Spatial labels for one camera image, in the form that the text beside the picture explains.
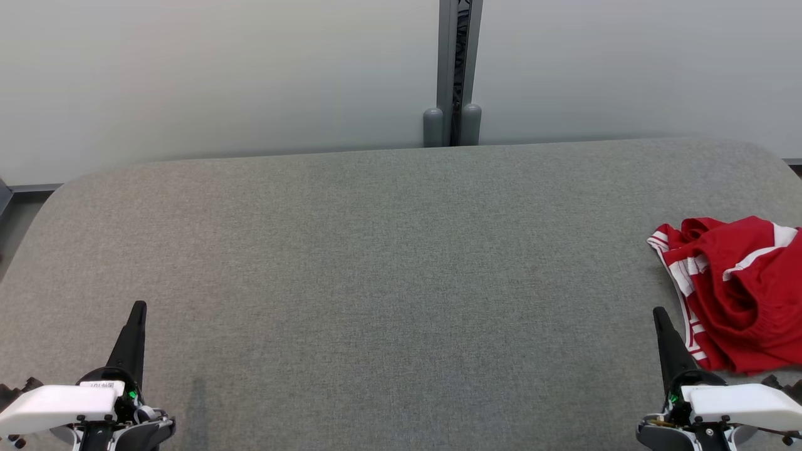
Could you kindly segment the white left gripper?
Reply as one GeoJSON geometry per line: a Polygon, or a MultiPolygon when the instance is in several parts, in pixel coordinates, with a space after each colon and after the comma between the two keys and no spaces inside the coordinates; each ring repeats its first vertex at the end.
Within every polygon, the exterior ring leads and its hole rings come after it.
{"type": "Polygon", "coordinates": [[[143,405],[141,388],[148,305],[135,301],[118,334],[107,368],[88,372],[74,385],[44,385],[29,378],[23,388],[2,385],[2,435],[27,435],[82,422],[131,422],[143,405]]]}

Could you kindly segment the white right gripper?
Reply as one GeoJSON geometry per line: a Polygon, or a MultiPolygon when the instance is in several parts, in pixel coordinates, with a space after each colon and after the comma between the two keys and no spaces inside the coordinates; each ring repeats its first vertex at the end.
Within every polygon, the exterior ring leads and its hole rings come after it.
{"type": "Polygon", "coordinates": [[[697,423],[725,423],[773,431],[799,433],[800,382],[782,385],[776,376],[760,383],[728,385],[698,365],[662,306],[653,310],[662,381],[664,420],[676,427],[697,423]]]}

